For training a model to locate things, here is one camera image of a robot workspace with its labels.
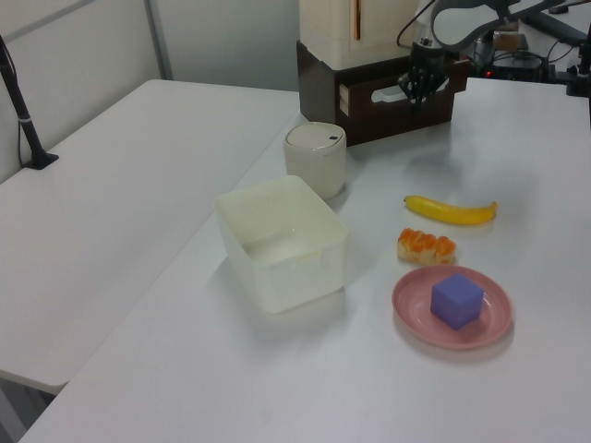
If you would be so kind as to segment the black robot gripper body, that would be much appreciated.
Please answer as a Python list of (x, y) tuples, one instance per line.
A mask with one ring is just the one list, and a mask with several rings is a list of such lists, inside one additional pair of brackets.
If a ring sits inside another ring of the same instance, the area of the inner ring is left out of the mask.
[(427, 39), (427, 45), (414, 42), (411, 46), (410, 65), (405, 74), (398, 79), (398, 86), (412, 90), (413, 95), (423, 100), (437, 92), (447, 81), (443, 71), (445, 51)]

